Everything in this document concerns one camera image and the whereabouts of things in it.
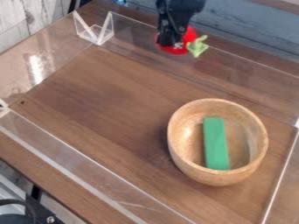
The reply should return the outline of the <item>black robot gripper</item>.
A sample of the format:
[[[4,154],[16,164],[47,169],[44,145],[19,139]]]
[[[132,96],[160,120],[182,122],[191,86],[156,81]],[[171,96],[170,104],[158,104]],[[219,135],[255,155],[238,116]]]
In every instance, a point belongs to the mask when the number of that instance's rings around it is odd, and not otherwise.
[[[156,0],[156,44],[183,48],[183,36],[192,16],[203,11],[206,0]]]

